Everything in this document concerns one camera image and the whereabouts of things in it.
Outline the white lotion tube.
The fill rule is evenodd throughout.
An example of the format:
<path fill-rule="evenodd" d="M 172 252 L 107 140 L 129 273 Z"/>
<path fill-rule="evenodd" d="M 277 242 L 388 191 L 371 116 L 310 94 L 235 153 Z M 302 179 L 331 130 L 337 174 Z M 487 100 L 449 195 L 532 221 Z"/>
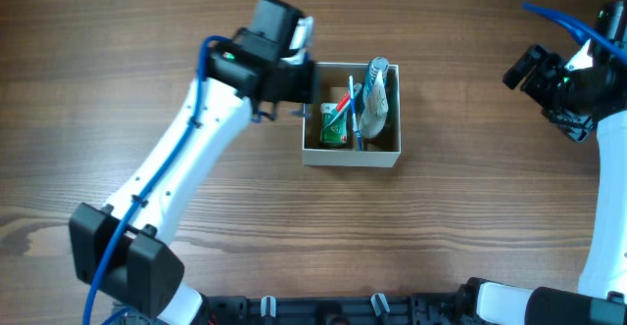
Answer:
<path fill-rule="evenodd" d="M 389 111 L 385 72 L 379 70 L 368 89 L 363 90 L 364 105 L 359 122 L 362 138 L 372 139 L 383 129 Z"/>

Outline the blue white toothbrush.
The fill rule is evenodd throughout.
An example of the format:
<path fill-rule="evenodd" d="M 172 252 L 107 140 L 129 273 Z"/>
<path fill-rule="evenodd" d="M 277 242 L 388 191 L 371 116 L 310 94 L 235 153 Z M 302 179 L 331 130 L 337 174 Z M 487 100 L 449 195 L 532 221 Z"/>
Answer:
<path fill-rule="evenodd" d="M 357 120 L 357 107 L 356 107 L 356 96 L 355 96 L 355 82 L 354 77 L 352 75 L 349 76 L 349 101 L 351 107 L 351 119 L 352 119 L 352 127 L 354 135 L 357 139 L 358 143 L 358 151 L 362 151 L 362 136 L 359 130 L 359 124 Z"/>

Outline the teal mouthwash bottle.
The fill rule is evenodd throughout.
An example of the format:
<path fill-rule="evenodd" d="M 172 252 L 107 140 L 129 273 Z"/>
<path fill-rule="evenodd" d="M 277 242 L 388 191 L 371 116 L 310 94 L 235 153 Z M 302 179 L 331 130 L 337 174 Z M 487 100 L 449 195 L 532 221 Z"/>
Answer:
<path fill-rule="evenodd" d="M 375 105 L 372 111 L 377 116 L 383 116 L 388 112 L 389 105 L 386 86 L 389 66 L 389 61 L 384 57 L 376 57 L 368 63 L 362 89 L 362 104 L 360 106 L 362 113 L 365 112 L 368 107 L 368 100 L 378 75 L 381 75 L 382 89 L 375 90 Z"/>

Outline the teal toothpaste tube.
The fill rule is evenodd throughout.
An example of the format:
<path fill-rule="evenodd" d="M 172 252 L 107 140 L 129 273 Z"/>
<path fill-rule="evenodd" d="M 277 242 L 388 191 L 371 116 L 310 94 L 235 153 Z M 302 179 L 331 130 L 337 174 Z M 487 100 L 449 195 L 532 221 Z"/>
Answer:
<path fill-rule="evenodd" d="M 346 112 L 346 110 L 350 110 L 352 108 L 351 100 L 355 100 L 357 96 L 361 94 L 362 89 L 362 84 L 356 83 L 353 87 L 353 92 L 347 91 L 337 104 L 322 104 L 320 106 L 321 112 L 323 114 L 322 127 L 326 128 L 327 126 L 332 125 Z"/>

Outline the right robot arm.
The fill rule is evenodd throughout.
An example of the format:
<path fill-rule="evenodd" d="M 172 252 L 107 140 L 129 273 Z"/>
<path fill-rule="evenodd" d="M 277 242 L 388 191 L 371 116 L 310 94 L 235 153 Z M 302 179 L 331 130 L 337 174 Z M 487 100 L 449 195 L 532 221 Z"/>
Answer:
<path fill-rule="evenodd" d="M 626 321 L 626 4 L 601 6 L 595 24 L 525 3 L 578 44 L 568 60 L 534 44 L 505 73 L 570 140 L 596 137 L 599 188 L 587 258 L 573 292 L 470 279 L 457 293 L 453 321 L 484 324 L 623 324 Z"/>

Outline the blue disposable razor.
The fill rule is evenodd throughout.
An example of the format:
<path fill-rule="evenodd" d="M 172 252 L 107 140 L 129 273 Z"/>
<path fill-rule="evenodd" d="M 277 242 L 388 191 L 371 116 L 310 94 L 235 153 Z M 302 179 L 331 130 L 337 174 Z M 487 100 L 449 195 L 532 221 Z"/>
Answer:
<path fill-rule="evenodd" d="M 303 118 L 304 120 L 311 119 L 313 115 L 306 109 L 294 110 L 290 112 L 291 116 Z"/>

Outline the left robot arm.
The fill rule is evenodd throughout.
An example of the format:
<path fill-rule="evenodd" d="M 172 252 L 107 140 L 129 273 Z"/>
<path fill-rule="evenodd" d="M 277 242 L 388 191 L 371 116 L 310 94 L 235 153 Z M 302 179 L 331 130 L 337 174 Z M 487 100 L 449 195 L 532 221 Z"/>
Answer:
<path fill-rule="evenodd" d="M 99 208 L 79 205 L 69 221 L 74 269 L 98 293 L 167 324 L 207 320 L 204 297 L 183 281 L 170 248 L 181 217 L 220 155 L 251 123 L 275 119 L 261 103 L 308 105 L 316 92 L 310 58 L 314 19 L 280 0 L 258 0 L 251 23 L 212 35 L 175 119 L 147 159 Z"/>

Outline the green soap box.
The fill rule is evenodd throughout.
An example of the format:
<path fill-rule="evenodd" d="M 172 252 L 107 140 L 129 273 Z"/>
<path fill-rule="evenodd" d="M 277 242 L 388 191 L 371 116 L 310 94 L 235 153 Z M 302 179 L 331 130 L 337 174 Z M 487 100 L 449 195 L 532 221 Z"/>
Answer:
<path fill-rule="evenodd" d="M 320 143 L 328 147 L 341 147 L 348 142 L 347 115 L 336 112 L 336 103 L 322 103 Z"/>

